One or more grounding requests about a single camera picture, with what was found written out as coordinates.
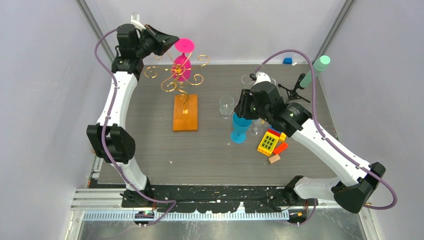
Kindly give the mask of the clear stemless wine glass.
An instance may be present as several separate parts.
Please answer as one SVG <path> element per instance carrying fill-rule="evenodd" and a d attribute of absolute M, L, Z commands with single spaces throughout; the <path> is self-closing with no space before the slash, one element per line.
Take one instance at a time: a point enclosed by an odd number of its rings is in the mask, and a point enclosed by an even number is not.
<path fill-rule="evenodd" d="M 229 95 L 224 95 L 219 100 L 219 111 L 221 117 L 224 119 L 229 119 L 234 112 L 234 103 L 235 100 Z"/>

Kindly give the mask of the blue wine glass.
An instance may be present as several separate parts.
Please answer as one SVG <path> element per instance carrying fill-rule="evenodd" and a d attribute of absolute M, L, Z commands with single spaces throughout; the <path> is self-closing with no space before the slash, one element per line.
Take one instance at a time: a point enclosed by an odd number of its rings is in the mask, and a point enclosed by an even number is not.
<path fill-rule="evenodd" d="M 236 113 L 232 116 L 232 132 L 230 139 L 236 144 L 242 144 L 247 138 L 246 132 L 252 124 L 252 120 L 238 117 Z"/>

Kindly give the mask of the pink wine glass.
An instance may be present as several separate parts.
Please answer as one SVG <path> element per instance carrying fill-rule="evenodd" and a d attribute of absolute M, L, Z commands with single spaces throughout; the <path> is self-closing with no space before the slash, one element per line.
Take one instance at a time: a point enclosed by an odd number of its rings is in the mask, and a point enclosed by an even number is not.
<path fill-rule="evenodd" d="M 171 72 L 178 82 L 184 82 L 191 77 L 190 56 L 195 50 L 195 44 L 189 38 L 180 38 L 175 43 L 175 48 L 181 55 L 173 61 Z"/>

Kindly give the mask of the clear tall wine glass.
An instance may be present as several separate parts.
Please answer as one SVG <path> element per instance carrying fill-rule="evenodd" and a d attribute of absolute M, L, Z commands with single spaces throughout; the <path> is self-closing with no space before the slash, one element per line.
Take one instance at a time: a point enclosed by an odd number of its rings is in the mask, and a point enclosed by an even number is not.
<path fill-rule="evenodd" d="M 252 85 L 255 83 L 254 80 L 251 79 L 249 74 L 244 74 L 241 78 L 241 87 L 243 89 L 250 89 Z"/>

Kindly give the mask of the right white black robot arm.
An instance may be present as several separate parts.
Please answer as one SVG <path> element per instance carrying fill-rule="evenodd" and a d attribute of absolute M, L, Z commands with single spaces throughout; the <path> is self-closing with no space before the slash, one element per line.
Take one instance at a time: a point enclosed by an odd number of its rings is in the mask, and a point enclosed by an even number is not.
<path fill-rule="evenodd" d="M 239 118 L 262 119 L 288 138 L 302 144 L 325 163 L 333 178 L 308 178 L 297 175 L 287 185 L 285 198 L 291 205 L 303 200 L 335 201 L 348 212 L 358 213 L 379 185 L 386 168 L 379 162 L 369 163 L 356 156 L 319 124 L 297 102 L 284 103 L 277 87 L 267 81 L 242 89 L 234 108 Z"/>

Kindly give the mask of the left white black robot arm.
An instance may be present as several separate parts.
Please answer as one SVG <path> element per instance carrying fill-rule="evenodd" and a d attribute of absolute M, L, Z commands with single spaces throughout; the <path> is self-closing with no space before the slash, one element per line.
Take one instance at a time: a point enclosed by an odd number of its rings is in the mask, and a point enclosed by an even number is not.
<path fill-rule="evenodd" d="M 126 23 L 109 31 L 102 39 L 112 33 L 116 33 L 118 44 L 111 66 L 106 66 L 95 54 L 96 60 L 111 76 L 110 90 L 100 117 L 95 124 L 87 126 L 86 134 L 96 156 L 118 171 L 127 190 L 136 191 L 135 202 L 148 207 L 154 197 L 146 189 L 149 179 L 135 159 L 136 143 L 126 130 L 126 117 L 144 68 L 144 58 L 150 54 L 164 55 L 179 37 L 158 31 L 148 24 L 138 28 Z"/>

